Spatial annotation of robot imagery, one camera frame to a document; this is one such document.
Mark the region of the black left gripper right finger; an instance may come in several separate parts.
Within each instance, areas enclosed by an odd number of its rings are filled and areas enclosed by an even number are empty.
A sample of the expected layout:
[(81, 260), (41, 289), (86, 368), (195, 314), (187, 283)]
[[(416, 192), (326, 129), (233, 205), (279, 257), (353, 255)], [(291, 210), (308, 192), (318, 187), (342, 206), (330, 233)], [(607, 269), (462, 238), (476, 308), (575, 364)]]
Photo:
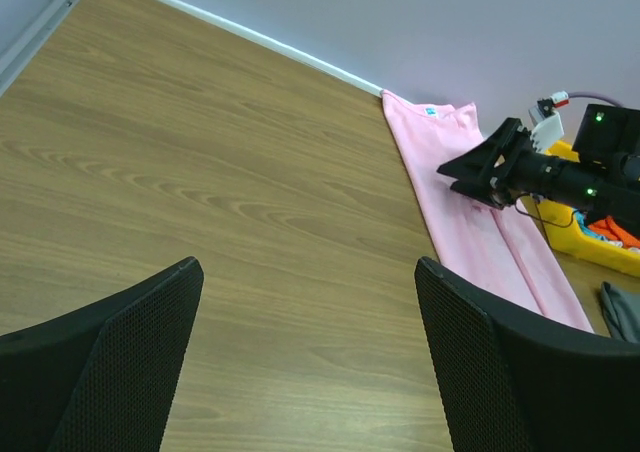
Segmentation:
[(454, 450), (638, 450), (638, 345), (538, 315), (428, 257), (414, 278)]

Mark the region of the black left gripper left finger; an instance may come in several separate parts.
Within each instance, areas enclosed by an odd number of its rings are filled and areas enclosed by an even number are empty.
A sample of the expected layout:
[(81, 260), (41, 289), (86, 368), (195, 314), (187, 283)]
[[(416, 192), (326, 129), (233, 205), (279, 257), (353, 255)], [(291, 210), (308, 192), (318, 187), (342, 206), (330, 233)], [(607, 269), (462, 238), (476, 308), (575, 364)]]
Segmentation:
[(1, 338), (4, 451), (160, 449), (204, 273), (187, 257)]

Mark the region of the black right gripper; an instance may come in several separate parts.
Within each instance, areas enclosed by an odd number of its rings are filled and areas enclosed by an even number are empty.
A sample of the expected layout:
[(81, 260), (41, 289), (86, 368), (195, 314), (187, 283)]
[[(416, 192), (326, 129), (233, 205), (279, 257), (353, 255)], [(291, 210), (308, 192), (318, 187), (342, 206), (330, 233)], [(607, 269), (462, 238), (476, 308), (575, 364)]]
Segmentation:
[(514, 206), (520, 195), (589, 210), (600, 181), (578, 162), (537, 152), (530, 131), (516, 118), (505, 119), (481, 144), (443, 163), (437, 172), (456, 179), (451, 191), (497, 210)]

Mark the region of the pink t-shirt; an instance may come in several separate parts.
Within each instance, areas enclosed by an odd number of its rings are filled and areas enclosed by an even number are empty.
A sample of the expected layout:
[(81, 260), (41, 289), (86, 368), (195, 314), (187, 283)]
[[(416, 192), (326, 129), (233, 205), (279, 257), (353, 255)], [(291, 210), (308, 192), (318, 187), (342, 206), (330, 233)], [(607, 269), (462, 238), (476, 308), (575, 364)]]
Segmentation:
[(440, 262), (472, 284), (570, 327), (592, 326), (533, 221), (451, 191), (438, 167), (483, 140), (473, 104), (412, 104), (385, 90), (383, 112)]

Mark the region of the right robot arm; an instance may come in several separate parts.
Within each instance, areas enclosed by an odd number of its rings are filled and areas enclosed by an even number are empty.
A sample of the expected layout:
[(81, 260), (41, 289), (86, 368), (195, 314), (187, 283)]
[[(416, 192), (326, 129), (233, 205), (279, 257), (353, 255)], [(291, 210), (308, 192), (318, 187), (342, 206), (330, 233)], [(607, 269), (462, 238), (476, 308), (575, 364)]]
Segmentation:
[(541, 121), (527, 129), (507, 118), (485, 141), (440, 165), (451, 189), (489, 207), (511, 207), (538, 196), (585, 214), (593, 223), (612, 217), (639, 230), (639, 111), (604, 104), (586, 107), (574, 144), (577, 161), (546, 152), (560, 117), (541, 102)]

